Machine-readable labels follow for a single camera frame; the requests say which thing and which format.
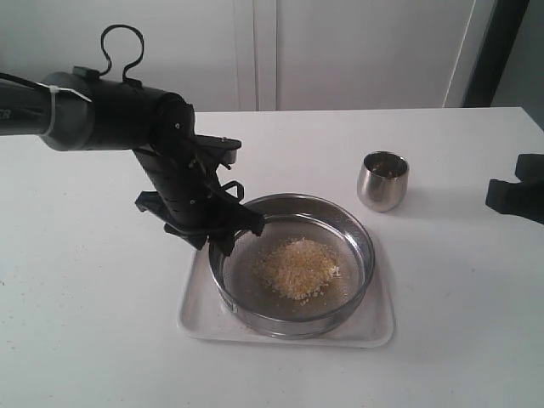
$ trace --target metal cup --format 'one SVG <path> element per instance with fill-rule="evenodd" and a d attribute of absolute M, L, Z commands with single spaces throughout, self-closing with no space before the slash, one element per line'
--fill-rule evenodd
<path fill-rule="evenodd" d="M 357 180 L 357 194 L 363 204 L 385 213 L 397 207 L 408 186 L 408 162 L 388 151 L 375 151 L 365 157 Z"/>

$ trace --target white tabletop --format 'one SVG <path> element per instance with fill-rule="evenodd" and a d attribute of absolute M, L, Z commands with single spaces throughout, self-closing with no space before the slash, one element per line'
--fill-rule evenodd
<path fill-rule="evenodd" d="M 206 113 L 241 139 L 246 198 L 322 196 L 377 243 L 396 332 L 381 348 L 205 343 L 176 325 L 192 249 L 133 204 L 131 152 L 0 138 L 0 406 L 512 407 L 544 399 L 544 226 L 485 206 L 519 153 L 520 109 Z M 401 207 L 363 207 L 363 156 L 411 164 Z"/>

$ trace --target metal sieve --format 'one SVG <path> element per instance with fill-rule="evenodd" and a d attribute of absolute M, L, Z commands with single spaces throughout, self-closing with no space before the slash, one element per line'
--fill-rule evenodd
<path fill-rule="evenodd" d="M 213 277 L 229 309 L 257 332 L 285 339 L 317 336 L 343 323 L 365 296 L 374 271 L 374 248 L 365 228 L 336 204 L 309 195 L 268 195 L 246 206 L 264 215 L 263 234 L 241 231 L 230 257 L 210 246 Z M 328 247 L 340 272 L 322 296 L 307 303 L 280 297 L 259 277 L 272 251 L 302 238 Z"/>

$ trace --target rice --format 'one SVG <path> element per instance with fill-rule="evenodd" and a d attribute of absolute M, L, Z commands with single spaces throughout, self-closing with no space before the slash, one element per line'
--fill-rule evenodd
<path fill-rule="evenodd" d="M 301 239 L 279 245 L 261 264 L 265 286 L 282 298 L 303 300 L 323 296 L 323 288 L 339 276 L 334 254 L 323 244 Z"/>

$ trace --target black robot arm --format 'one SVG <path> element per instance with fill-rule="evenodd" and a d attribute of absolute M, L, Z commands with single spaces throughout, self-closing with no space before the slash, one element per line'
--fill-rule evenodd
<path fill-rule="evenodd" d="M 139 31 L 114 25 L 103 33 L 103 49 L 105 34 L 117 27 L 133 30 L 143 44 Z M 209 239 L 229 255 L 237 231 L 260 235 L 264 218 L 240 204 L 241 184 L 221 185 L 216 173 L 235 162 L 241 142 L 195 134 L 192 105 L 143 87 L 127 70 L 122 82 L 101 79 L 108 70 L 82 67 L 49 75 L 43 84 L 0 74 L 0 135 L 38 134 L 56 150 L 133 150 L 156 188 L 141 193 L 136 205 L 197 249 Z M 233 188 L 235 195 L 227 192 Z"/>

